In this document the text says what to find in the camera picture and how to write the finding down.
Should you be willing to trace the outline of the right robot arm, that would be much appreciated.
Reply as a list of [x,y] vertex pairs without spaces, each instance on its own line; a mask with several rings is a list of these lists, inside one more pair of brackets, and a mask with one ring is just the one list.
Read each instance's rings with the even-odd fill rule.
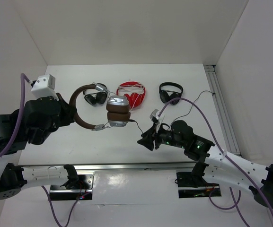
[[251,193],[254,200],[273,209],[273,164],[264,166],[217,147],[194,134],[185,121],[175,121],[169,130],[155,122],[141,135],[138,144],[153,151],[160,145],[182,148],[196,164],[191,179],[196,185],[227,185]]

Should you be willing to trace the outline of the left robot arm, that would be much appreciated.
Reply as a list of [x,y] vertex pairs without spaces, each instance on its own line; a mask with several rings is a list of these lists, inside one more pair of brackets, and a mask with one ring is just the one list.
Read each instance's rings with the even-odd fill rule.
[[0,200],[8,199],[21,190],[58,185],[72,189],[78,184],[78,174],[73,165],[30,167],[17,166],[19,151],[27,144],[41,145],[60,127],[74,122],[76,108],[66,103],[60,94],[26,102],[22,120],[13,143],[0,157]]

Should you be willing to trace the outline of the brown silver headphones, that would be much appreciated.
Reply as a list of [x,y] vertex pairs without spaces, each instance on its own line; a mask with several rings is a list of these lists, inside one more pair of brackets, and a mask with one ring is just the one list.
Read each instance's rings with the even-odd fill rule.
[[[76,108],[76,100],[78,95],[89,89],[95,89],[99,92],[108,93],[108,89],[104,85],[98,83],[83,85],[73,92],[73,94],[70,97],[69,105],[73,108]],[[130,106],[128,99],[125,96],[117,95],[110,96],[106,104],[106,110],[109,127],[124,127],[129,122],[131,116]],[[100,131],[105,128],[104,124],[93,125],[85,122],[84,120],[81,119],[78,112],[76,112],[73,115],[73,119],[75,123],[81,126],[82,128],[89,129],[92,131]]]

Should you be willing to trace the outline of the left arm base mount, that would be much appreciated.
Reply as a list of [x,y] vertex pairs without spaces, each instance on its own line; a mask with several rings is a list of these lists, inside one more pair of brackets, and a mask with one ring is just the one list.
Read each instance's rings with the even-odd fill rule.
[[78,181],[74,186],[51,185],[49,195],[52,201],[90,201],[93,198],[95,173],[90,170],[77,170]]

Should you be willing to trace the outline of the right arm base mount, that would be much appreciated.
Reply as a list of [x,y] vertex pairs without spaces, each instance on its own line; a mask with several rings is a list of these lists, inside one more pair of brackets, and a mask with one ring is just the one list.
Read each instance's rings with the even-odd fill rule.
[[207,165],[197,163],[190,171],[180,171],[176,173],[175,183],[178,186],[178,197],[183,198],[203,198],[220,197],[221,191],[218,184],[208,183],[203,179],[204,170]]

